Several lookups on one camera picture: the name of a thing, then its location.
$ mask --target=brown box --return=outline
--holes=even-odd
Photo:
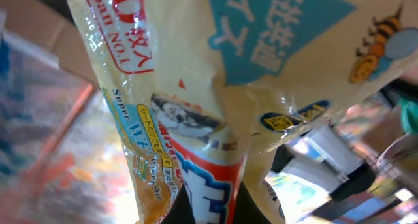
[[[61,69],[97,83],[75,26],[38,0],[0,0],[5,27],[59,58]]]

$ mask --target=red outlined label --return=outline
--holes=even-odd
[[[125,74],[152,72],[154,69],[148,47],[144,0],[86,1],[119,71]]]

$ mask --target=cartoon bee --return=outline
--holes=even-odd
[[[350,83],[375,80],[389,69],[394,60],[409,56],[418,49],[418,30],[402,29],[402,9],[403,5],[400,5],[395,15],[388,16],[381,22],[373,18],[376,31],[369,29],[368,34],[374,41],[370,43],[363,38],[363,46],[368,47],[367,54],[357,48],[356,57],[359,59],[353,67]]]

